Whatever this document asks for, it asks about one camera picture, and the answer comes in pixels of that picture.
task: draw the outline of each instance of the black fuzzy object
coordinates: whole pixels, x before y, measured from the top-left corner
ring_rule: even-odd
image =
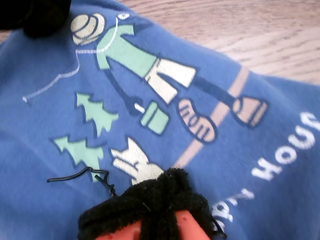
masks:
[[[29,37],[39,38],[65,24],[71,0],[6,0],[1,5],[0,30],[23,29]]]
[[[175,212],[181,210],[188,210],[210,239],[221,234],[214,230],[208,201],[192,191],[188,174],[171,168],[85,211],[78,221],[78,240],[95,240],[139,220],[140,240],[180,240]]]

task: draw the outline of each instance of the wooden table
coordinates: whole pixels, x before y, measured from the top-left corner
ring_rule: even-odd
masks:
[[[320,83],[320,0],[120,2],[257,73]]]

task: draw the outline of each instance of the brown shoe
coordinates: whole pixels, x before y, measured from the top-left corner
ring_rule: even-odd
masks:
[[[248,96],[241,96],[234,101],[233,116],[251,128],[257,126],[268,109],[266,102]]]
[[[202,143],[211,143],[216,138],[216,125],[207,116],[199,114],[189,99],[182,99],[178,104],[179,115],[188,132]]]

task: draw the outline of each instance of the blue t-shirt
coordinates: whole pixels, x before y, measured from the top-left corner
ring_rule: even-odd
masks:
[[[112,0],[0,45],[0,239],[72,240],[80,214],[184,168],[230,240],[320,239],[320,88],[253,73]]]

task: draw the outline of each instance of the printed graphic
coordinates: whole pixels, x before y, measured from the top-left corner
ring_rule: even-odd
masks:
[[[169,122],[169,116],[159,108],[158,104],[153,101],[147,110],[135,103],[136,109],[143,114],[140,123],[143,127],[150,129],[152,132],[161,135]]]
[[[198,112],[194,112],[195,107],[192,100],[182,99],[178,108],[182,121],[197,140],[209,143],[215,139],[216,125],[209,117],[201,116]]]
[[[85,121],[93,121],[96,127],[96,135],[101,135],[102,129],[110,131],[113,121],[117,120],[119,115],[105,110],[102,102],[90,101],[90,95],[76,93],[76,106],[83,106]]]
[[[249,76],[249,70],[242,67],[236,76],[234,82],[228,89],[228,93],[234,98],[240,95],[242,89],[244,88]],[[210,119],[215,123],[216,127],[219,127],[223,120],[226,118],[230,108],[223,102],[219,102],[218,105],[213,109]],[[176,160],[172,167],[174,168],[184,168],[204,147],[204,143],[194,139],[189,146],[184,150],[181,156]]]
[[[96,49],[99,69],[105,72],[108,80],[121,96],[128,112],[132,116],[141,114],[139,109],[144,108],[143,101],[139,96],[127,95],[124,89],[121,88],[117,79],[113,76],[108,59],[118,62],[148,84],[166,105],[169,105],[174,98],[179,99],[179,89],[175,86],[188,88],[193,85],[228,106],[235,120],[242,125],[253,128],[261,121],[268,108],[264,100],[249,96],[233,97],[210,81],[196,76],[197,71],[194,67],[160,58],[156,54],[147,52],[132,44],[124,37],[128,35],[135,36],[138,32],[138,24],[122,24],[111,27],[99,41]],[[171,81],[165,80],[163,75],[169,77]],[[178,105],[177,114],[180,116],[181,123],[187,131],[202,143],[213,142],[217,135],[215,133],[217,131],[215,123],[209,117],[198,113],[196,106],[190,100],[180,99]],[[184,106],[187,106],[188,116],[186,116],[185,111],[180,110]]]
[[[147,155],[130,137],[127,138],[127,149],[110,150],[113,166],[132,177],[132,185],[145,180],[156,179],[164,171],[156,164],[150,163]]]
[[[275,178],[286,172],[285,168],[295,162],[305,161],[308,155],[305,151],[314,147],[318,149],[315,131],[320,131],[320,121],[311,112],[301,112],[300,121],[287,136],[287,141],[275,148],[273,157],[265,159],[262,156],[256,161],[256,165],[251,170],[251,175],[254,177],[253,183],[250,183],[251,186],[258,186],[261,181],[272,183]],[[212,216],[219,218],[217,222],[225,230],[225,223],[233,223],[234,218],[238,217],[237,214],[232,213],[235,210],[233,207],[237,207],[243,201],[252,201],[258,195],[263,198],[263,193],[264,191],[253,192],[250,188],[243,188],[241,192],[213,204]]]
[[[85,22],[85,19],[89,19],[89,17],[85,17],[85,16],[87,16],[86,14],[82,14],[82,15],[80,15],[80,16],[82,16],[82,17],[80,17],[80,18],[77,18],[75,21],[72,21],[72,23],[71,23],[71,27],[70,27],[70,29],[71,29],[71,31],[72,32],[77,32],[78,30],[80,31],[80,30],[82,30],[83,29],[83,27],[84,27],[84,29],[86,29],[86,31],[87,32],[91,32],[92,34],[87,34],[88,35],[88,39],[90,39],[91,40],[91,38],[90,37],[92,37],[93,35],[93,37],[92,37],[92,39],[97,39],[96,37],[97,37],[97,33],[99,33],[99,32],[101,32],[100,30],[99,31],[96,31],[95,32],[95,29],[96,29],[96,23],[94,24],[94,25],[92,25],[92,24],[87,24],[86,22]],[[103,18],[103,20],[101,20],[101,21],[99,21],[99,19],[101,18],[101,17],[103,17],[101,14],[99,14],[99,13],[96,13],[96,16],[95,16],[95,18],[98,20],[98,25],[99,25],[99,27],[97,27],[97,29],[99,28],[99,29],[104,29],[104,27],[105,27],[105,18]],[[119,17],[120,19],[122,19],[122,18],[127,18],[127,16],[126,16],[126,14],[119,14],[118,16],[121,16],[121,17]],[[117,28],[118,27],[118,18],[116,17],[115,18],[115,27]],[[88,39],[86,39],[86,40],[84,40],[83,42],[84,43],[89,43],[89,42],[91,42],[91,41],[88,41]],[[79,43],[80,43],[80,41],[77,41],[77,40],[75,40],[75,38],[73,37],[73,41],[74,41],[74,43],[76,44],[76,45],[78,45]],[[109,44],[107,45],[107,46],[105,46],[105,48],[104,49],[101,49],[100,51],[101,52],[103,52],[103,51],[106,51],[110,46],[111,46],[111,44],[112,44],[112,41],[111,42],[109,42]],[[37,91],[35,91],[35,92],[33,92],[33,93],[31,93],[31,94],[28,94],[28,95],[25,95],[25,96],[23,96],[22,97],[22,100],[25,102],[25,103],[27,103],[28,101],[29,101],[29,99],[32,99],[32,98],[35,98],[35,97],[37,97],[37,96],[39,96],[40,94],[43,94],[44,92],[46,92],[46,91],[48,91],[52,86],[54,86],[56,83],[58,83],[58,81],[59,80],[61,80],[61,79],[68,79],[68,78],[70,78],[70,77],[73,77],[74,75],[76,75],[78,72],[79,72],[79,69],[80,69],[80,62],[79,62],[79,57],[78,57],[78,55],[84,55],[84,54],[96,54],[96,53],[98,53],[98,51],[97,50],[94,50],[94,49],[76,49],[75,50],[75,57],[76,57],[76,61],[77,61],[77,67],[76,67],[76,69],[74,69],[74,70],[72,70],[72,71],[70,71],[70,72],[66,72],[66,73],[59,73],[51,82],[49,82],[46,86],[44,86],[44,87],[42,87],[42,88],[40,88],[39,90],[37,90]]]
[[[104,151],[102,147],[88,147],[87,141],[69,141],[68,136],[63,136],[60,138],[55,138],[53,140],[55,145],[59,148],[60,152],[63,153],[67,151],[74,161],[75,165],[80,162],[84,162],[87,167],[92,167],[93,169],[99,170],[99,160],[104,158]],[[96,173],[92,173],[92,180],[95,182]]]
[[[77,16],[71,23],[72,39],[76,45],[86,45],[98,39],[104,31],[105,18],[99,13]]]

